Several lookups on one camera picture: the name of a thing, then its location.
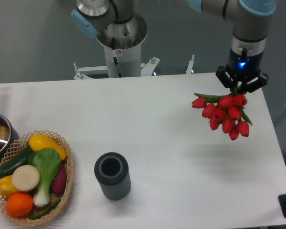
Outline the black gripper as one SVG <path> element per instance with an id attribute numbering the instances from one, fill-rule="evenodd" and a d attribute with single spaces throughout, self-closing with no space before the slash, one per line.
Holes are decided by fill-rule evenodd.
<path id="1" fill-rule="evenodd" d="M 215 75 L 225 88 L 230 89 L 230 92 L 237 88 L 238 82 L 248 82 L 245 92 L 252 93 L 268 82 L 268 75 L 260 73 L 262 57 L 263 52 L 254 56 L 242 57 L 230 49 L 228 64 L 226 67 L 219 66 Z"/>

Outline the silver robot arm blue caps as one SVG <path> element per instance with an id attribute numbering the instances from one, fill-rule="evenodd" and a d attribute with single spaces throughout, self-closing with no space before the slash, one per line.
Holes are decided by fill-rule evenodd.
<path id="1" fill-rule="evenodd" d="M 220 17 L 234 25 L 227 65 L 216 70 L 224 87 L 251 93 L 267 84 L 260 62 L 276 10 L 274 0 L 190 0 L 188 5 L 201 13 Z M 103 46 L 108 75 L 142 76 L 141 44 L 147 24 L 133 10 L 131 0 L 79 0 L 71 18 L 86 36 Z"/>

